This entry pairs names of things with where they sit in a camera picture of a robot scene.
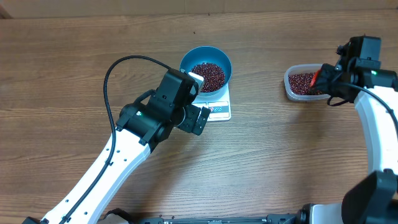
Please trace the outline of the red scoop with blue handle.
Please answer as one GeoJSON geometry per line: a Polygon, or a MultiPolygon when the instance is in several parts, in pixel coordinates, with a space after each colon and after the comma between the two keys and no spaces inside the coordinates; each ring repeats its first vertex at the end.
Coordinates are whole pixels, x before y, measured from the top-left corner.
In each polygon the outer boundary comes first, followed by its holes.
{"type": "Polygon", "coordinates": [[[317,70],[317,71],[314,73],[314,75],[313,75],[313,77],[312,77],[312,80],[311,80],[311,82],[310,82],[310,88],[314,88],[314,87],[315,87],[315,84],[316,84],[316,82],[317,82],[318,75],[319,75],[320,71],[321,71],[321,70],[317,70]]]}

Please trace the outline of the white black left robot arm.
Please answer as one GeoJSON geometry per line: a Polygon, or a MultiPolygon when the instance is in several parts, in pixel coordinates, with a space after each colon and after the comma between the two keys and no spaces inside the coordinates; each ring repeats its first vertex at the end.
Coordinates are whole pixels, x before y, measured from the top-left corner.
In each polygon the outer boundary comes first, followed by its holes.
{"type": "Polygon", "coordinates": [[[104,149],[70,193],[43,218],[25,223],[96,223],[134,169],[173,128],[199,136],[210,115],[193,101],[204,79],[169,69],[156,90],[123,107],[104,149]]]}

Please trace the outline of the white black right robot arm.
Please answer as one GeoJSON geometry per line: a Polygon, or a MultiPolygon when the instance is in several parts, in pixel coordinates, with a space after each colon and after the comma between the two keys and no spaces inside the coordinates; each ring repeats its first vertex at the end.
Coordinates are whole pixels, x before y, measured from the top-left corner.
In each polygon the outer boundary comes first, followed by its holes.
{"type": "Polygon", "coordinates": [[[337,48],[335,65],[324,63],[309,89],[359,114],[368,150],[368,176],[341,203],[307,204],[291,223],[397,223],[397,73],[383,70],[381,38],[350,38],[337,48]]]}

